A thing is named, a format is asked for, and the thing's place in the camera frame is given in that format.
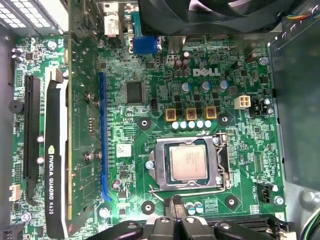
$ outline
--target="cpu cooler fan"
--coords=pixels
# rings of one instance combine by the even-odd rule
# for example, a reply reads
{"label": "cpu cooler fan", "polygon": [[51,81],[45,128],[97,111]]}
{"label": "cpu cooler fan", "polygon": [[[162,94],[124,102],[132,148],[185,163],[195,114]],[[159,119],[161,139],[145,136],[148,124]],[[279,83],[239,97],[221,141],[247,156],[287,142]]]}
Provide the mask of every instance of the cpu cooler fan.
{"label": "cpu cooler fan", "polygon": [[303,0],[138,0],[145,36],[265,33]]}

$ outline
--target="pcie slot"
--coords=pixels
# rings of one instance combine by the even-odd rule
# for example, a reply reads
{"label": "pcie slot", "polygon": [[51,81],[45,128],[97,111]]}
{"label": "pcie slot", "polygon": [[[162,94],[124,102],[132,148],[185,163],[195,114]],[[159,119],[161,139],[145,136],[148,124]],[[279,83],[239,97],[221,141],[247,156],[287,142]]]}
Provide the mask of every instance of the pcie slot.
{"label": "pcie slot", "polygon": [[37,203],[32,198],[39,176],[40,80],[26,75],[24,86],[23,178],[26,181],[26,202],[35,206]]}
{"label": "pcie slot", "polygon": [[101,122],[101,151],[102,151],[102,161],[101,161],[101,186],[102,186],[102,197],[104,200],[110,202],[111,199],[108,196],[108,142],[107,142],[107,128],[106,128],[106,116],[107,114],[107,79],[103,72],[99,72],[100,81],[100,122]]}

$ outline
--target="dell logo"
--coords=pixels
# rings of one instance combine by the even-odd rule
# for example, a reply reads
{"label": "dell logo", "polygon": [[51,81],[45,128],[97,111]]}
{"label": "dell logo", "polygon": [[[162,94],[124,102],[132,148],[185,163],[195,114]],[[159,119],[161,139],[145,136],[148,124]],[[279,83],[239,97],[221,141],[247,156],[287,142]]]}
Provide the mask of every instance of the dell logo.
{"label": "dell logo", "polygon": [[203,69],[198,69],[198,68],[194,68],[193,69],[193,76],[194,77],[200,77],[200,76],[203,76],[203,77],[214,77],[214,76],[221,76],[221,73],[218,72],[218,68],[215,68],[214,69],[214,72],[212,72],[212,68],[209,68],[209,69],[206,69],[206,68],[203,68]]}

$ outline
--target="blue pcie slot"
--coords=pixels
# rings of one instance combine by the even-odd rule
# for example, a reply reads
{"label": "blue pcie slot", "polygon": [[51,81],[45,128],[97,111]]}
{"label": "blue pcie slot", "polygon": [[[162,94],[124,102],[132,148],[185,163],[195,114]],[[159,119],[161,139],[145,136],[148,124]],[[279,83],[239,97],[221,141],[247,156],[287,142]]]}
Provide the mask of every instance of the blue pcie slot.
{"label": "blue pcie slot", "polygon": [[108,142],[107,142],[107,79],[103,72],[99,72],[100,81],[100,124],[101,124],[101,186],[102,186],[102,197],[105,201],[111,202],[111,198],[108,196]]}

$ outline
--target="metal panel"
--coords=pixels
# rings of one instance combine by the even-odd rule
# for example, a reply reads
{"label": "metal panel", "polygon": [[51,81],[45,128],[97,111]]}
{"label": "metal panel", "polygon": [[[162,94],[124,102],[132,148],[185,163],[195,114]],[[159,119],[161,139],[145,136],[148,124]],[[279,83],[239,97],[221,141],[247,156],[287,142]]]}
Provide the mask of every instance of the metal panel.
{"label": "metal panel", "polygon": [[[319,3],[309,0],[295,12]],[[270,45],[282,132],[285,179],[320,190],[320,19],[285,21]]]}
{"label": "metal panel", "polygon": [[11,182],[12,159],[12,120],[9,102],[13,99],[14,91],[9,85],[13,77],[14,64],[11,60],[11,49],[15,37],[10,31],[0,26],[0,226],[10,224],[9,185]]}

